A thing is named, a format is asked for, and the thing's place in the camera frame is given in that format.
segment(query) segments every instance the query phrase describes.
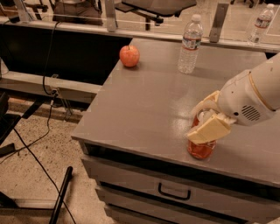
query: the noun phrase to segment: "drawer handle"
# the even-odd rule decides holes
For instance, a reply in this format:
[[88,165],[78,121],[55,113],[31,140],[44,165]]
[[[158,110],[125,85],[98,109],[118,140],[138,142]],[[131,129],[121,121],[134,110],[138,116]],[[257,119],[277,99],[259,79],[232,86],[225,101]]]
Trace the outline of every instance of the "drawer handle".
[[171,197],[171,198],[174,198],[175,200],[189,200],[191,198],[191,191],[190,190],[187,190],[187,195],[186,197],[179,197],[179,196],[176,196],[176,195],[173,195],[173,194],[169,194],[167,192],[163,192],[161,190],[161,183],[158,184],[158,191],[160,194],[164,195],[164,196],[167,196],[167,197]]

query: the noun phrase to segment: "red apple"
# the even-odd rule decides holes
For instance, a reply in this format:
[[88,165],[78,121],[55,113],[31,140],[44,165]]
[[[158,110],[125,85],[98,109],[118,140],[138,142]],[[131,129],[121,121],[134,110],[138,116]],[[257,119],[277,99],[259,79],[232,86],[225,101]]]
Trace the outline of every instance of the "red apple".
[[140,52],[134,45],[123,46],[120,51],[120,60],[126,67],[134,67],[140,59]]

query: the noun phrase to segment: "robotic arm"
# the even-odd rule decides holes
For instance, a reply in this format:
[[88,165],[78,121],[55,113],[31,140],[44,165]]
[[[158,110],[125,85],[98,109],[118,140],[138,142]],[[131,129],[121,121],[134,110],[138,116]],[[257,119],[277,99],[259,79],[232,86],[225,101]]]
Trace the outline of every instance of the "robotic arm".
[[196,105],[192,115],[199,115],[199,125],[186,137],[195,144],[211,142],[228,135],[233,123],[251,126],[270,119],[278,109],[280,53],[237,74]]

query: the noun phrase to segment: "black vent slots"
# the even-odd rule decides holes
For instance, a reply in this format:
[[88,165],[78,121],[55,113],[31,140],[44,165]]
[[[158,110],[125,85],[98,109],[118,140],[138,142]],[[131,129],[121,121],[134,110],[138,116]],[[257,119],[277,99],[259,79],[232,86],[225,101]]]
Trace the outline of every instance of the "black vent slots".
[[250,121],[257,121],[261,114],[252,106],[243,106],[242,114]]

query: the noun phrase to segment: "gray drawer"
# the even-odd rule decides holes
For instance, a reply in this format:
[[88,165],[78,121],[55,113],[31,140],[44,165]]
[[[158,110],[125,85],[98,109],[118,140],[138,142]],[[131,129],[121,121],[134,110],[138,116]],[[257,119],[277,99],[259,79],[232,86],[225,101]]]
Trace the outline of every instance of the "gray drawer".
[[178,206],[168,205],[163,202],[143,198],[131,193],[118,191],[105,186],[95,188],[100,200],[106,204],[123,207],[140,214],[147,214],[172,223],[186,224],[234,224],[229,220],[213,217],[208,214],[198,213]]
[[267,223],[280,216],[279,203],[217,186],[177,178],[99,157],[84,155],[87,175],[115,186],[201,207],[247,221]]
[[116,206],[106,205],[104,210],[107,216],[122,224],[173,224],[169,221],[152,218],[140,213],[134,213]]

